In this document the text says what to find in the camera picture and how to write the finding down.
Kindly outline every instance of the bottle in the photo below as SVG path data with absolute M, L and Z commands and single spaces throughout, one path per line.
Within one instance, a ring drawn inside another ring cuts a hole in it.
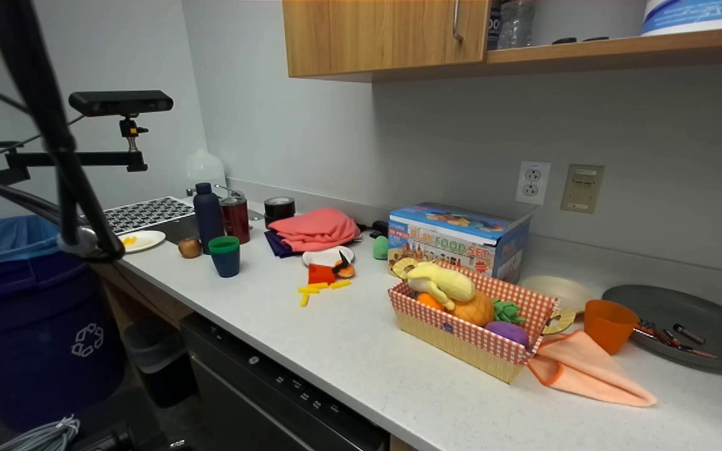
M 229 235 L 237 235 L 242 243 L 252 240 L 252 216 L 247 211 L 244 194 L 233 190 L 229 199 L 222 201 L 222 218 Z
M 218 196 L 212 190 L 212 183 L 196 183 L 193 216 L 204 254 L 209 254 L 209 240 L 224 235 Z
M 204 148 L 186 160 L 186 196 L 196 194 L 196 183 L 212 183 L 218 199 L 232 194 L 227 164 Z

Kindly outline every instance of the wall outlet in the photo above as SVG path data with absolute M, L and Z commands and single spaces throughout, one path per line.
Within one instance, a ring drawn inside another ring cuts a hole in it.
M 517 178 L 517 204 L 542 206 L 550 180 L 552 164 L 524 160 Z
M 605 165 L 569 165 L 563 211 L 594 214 L 601 196 Z

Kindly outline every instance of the yellow object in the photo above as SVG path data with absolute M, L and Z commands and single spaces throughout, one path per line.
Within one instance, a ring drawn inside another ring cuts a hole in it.
M 120 243 L 124 243 L 126 249 L 133 249 L 133 245 L 139 243 L 139 239 L 136 239 L 136 235 L 124 235 Z
M 554 333 L 563 333 L 563 332 L 566 332 L 574 322 L 576 322 L 576 312 L 557 312 L 550 322 L 546 322 L 546 325 L 544 325 L 544 337 L 554 337 Z
M 413 292 L 432 294 L 443 305 L 443 312 L 456 312 L 456 303 L 469 303 L 477 297 L 472 279 L 427 260 L 416 263 L 406 273 L 406 283 Z
M 302 308 L 307 308 L 312 303 L 312 297 L 318 297 L 321 292 L 339 292 L 351 287 L 351 282 L 333 282 L 333 283 L 308 283 L 296 289 L 302 294 Z
M 408 272 L 416 267 L 420 260 L 416 259 L 400 259 L 393 267 L 392 267 L 392 273 L 402 282 L 406 282 Z

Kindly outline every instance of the upper cabinet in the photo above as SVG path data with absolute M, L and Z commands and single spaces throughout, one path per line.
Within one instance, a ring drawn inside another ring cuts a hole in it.
M 283 0 L 289 76 L 484 64 L 490 0 Z
M 722 64 L 722 31 L 487 50 L 490 0 L 283 0 L 292 77 L 455 77 Z

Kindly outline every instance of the dishwasher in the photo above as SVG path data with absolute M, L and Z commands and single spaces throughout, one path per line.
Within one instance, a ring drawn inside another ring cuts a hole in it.
M 390 448 L 390 433 L 204 317 L 183 322 L 207 433 L 227 448 Z

